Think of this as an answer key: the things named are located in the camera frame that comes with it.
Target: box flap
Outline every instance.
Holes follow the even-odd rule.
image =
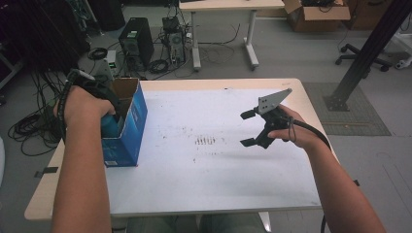
[[[332,7],[332,8],[320,8],[320,7],[304,7],[303,13],[305,20],[349,20],[351,15],[349,14],[348,7]]]
[[[285,4],[285,10],[288,14],[302,7],[299,0],[283,0],[283,2]]]
[[[139,79],[120,78],[112,82],[112,89],[119,99],[131,98],[136,92]]]

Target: forearm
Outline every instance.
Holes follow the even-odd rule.
[[[321,141],[306,149],[331,232],[385,232],[367,199]]]
[[[88,115],[68,123],[54,200],[53,232],[111,230],[99,119]]]

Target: person's arm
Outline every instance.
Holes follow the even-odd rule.
[[[64,158],[54,198],[51,232],[111,232],[100,118],[114,111],[80,87],[70,90],[64,118]]]
[[[295,111],[281,106],[291,117],[303,121]],[[315,183],[331,232],[386,232],[366,197],[340,166],[330,149],[314,133],[294,126],[298,147],[309,156]],[[275,130],[268,137],[290,139],[289,130]]]

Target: person's right arm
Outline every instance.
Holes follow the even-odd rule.
[[[295,111],[281,106],[291,117],[303,121]],[[314,133],[294,126],[294,143],[308,154],[316,187],[331,232],[386,232],[366,197],[340,166],[327,145]],[[290,140],[288,129],[275,130],[271,138]]]

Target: right hand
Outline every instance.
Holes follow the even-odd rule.
[[[279,108],[282,109],[288,116],[293,117],[293,119],[305,122],[302,116],[292,109],[283,105],[279,105]],[[323,144],[322,140],[316,136],[315,133],[297,125],[294,125],[294,133],[293,128],[291,128],[291,131],[289,129],[273,130],[267,135],[267,137],[273,139],[290,140],[294,142],[295,145],[305,150],[315,147],[318,143]]]
[[[54,115],[57,115],[57,104],[54,106]],[[69,125],[72,121],[100,120],[104,115],[115,114],[115,108],[109,100],[98,99],[83,88],[73,85],[70,88],[64,109],[64,120]]]

